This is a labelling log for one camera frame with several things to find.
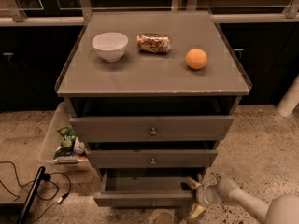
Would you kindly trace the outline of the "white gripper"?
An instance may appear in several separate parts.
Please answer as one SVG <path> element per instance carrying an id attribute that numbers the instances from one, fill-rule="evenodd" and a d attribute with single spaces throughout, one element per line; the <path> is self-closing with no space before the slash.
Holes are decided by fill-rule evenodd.
<path id="1" fill-rule="evenodd" d="M 218 193 L 215 185 L 202 185 L 193 179 L 188 179 L 188 185 L 192 190 L 196 190 L 196 203 L 192 205 L 189 218 L 198 218 L 205 212 L 206 207 L 218 202 Z"/>

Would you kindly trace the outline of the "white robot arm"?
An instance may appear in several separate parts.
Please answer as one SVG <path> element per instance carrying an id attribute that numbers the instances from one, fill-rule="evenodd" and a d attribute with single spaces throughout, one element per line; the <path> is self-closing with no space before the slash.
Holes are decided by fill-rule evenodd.
<path id="1" fill-rule="evenodd" d="M 260 224 L 299 224 L 299 196 L 285 194 L 271 203 L 247 194 L 232 179 L 223 178 L 214 185 L 203 185 L 193 179 L 189 187 L 195 192 L 190 218 L 197 218 L 212 204 L 237 204 Z"/>

